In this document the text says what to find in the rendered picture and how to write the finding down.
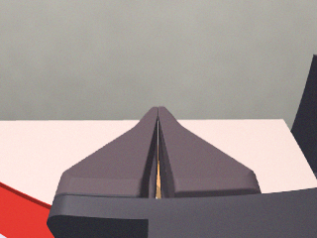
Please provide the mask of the red scrap tray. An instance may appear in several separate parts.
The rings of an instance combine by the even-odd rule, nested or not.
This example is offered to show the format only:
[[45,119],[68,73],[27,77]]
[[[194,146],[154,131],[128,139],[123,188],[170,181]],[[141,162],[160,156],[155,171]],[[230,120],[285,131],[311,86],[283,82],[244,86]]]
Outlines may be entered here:
[[0,182],[0,234],[7,238],[54,238],[47,227],[51,205]]

